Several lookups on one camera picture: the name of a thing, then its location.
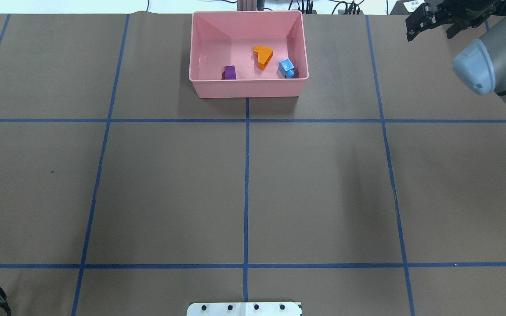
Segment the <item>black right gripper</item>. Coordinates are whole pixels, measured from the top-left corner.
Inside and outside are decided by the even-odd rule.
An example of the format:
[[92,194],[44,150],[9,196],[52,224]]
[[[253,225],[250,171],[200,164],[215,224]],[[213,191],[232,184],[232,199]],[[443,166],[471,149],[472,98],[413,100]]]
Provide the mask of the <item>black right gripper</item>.
[[477,28],[492,16],[506,16],[506,0],[442,0],[435,6],[420,4],[405,20],[406,40],[420,32],[448,25],[446,37],[454,38],[468,28]]

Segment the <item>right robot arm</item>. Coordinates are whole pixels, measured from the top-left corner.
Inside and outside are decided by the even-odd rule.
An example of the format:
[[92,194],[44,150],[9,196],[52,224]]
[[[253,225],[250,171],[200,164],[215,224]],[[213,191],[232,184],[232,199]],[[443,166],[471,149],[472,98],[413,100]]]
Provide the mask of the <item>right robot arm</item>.
[[406,38],[411,42],[426,30],[448,25],[446,36],[452,39],[490,16],[502,19],[452,60],[452,70],[472,92],[495,93],[506,103],[506,0],[423,2],[405,20]]

